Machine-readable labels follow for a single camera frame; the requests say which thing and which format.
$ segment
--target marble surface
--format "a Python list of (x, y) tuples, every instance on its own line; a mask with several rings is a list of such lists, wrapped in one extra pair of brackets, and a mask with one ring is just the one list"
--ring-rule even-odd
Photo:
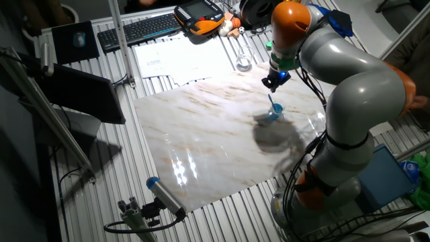
[[(263, 63), (242, 73), (134, 101), (157, 172), (187, 212), (288, 171), (325, 128), (323, 107), (295, 75), (272, 95), (283, 118), (258, 126), (267, 112)], [(334, 86), (321, 83), (326, 96)]]

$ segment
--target hand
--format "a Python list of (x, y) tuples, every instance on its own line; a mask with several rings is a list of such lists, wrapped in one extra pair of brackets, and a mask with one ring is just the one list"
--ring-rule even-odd
[(139, 0), (139, 3), (145, 7), (149, 7), (155, 3), (155, 0)]
[(425, 96), (415, 96), (414, 102), (412, 103), (410, 109), (423, 109), (428, 107), (429, 98)]

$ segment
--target monitor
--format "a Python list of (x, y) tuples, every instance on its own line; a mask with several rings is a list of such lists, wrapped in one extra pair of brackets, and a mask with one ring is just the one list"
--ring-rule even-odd
[[(20, 53), (19, 57), (30, 70), (40, 70), (39, 58)], [(53, 104), (92, 115), (102, 122), (126, 122), (118, 96), (110, 80), (106, 78), (54, 64), (54, 74), (51, 77), (35, 76), (35, 80)]]

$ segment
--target clear glass cup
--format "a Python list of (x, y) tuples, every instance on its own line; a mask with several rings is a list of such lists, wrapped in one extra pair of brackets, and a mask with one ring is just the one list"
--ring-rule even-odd
[(240, 71), (248, 71), (252, 67), (254, 50), (250, 46), (241, 46), (236, 59), (236, 68)]

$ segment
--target keyboard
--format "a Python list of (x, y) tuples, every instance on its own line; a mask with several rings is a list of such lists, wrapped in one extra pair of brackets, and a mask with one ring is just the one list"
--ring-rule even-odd
[[(124, 26), (127, 45), (132, 46), (147, 40), (153, 40), (178, 32), (181, 26), (173, 13), (148, 18)], [(97, 34), (104, 53), (120, 49), (115, 29), (106, 30)]]

